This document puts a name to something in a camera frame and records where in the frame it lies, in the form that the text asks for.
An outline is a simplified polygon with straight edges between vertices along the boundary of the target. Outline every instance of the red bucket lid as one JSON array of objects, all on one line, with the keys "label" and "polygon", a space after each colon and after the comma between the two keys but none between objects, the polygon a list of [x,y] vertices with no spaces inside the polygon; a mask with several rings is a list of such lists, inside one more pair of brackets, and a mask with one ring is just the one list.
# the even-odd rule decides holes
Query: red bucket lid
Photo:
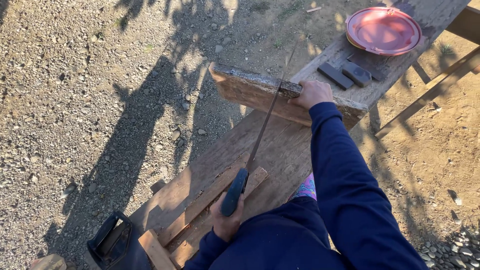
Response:
[{"label": "red bucket lid", "polygon": [[376,54],[404,54],[424,41],[418,23],[398,9],[371,7],[345,22],[350,42]]}]

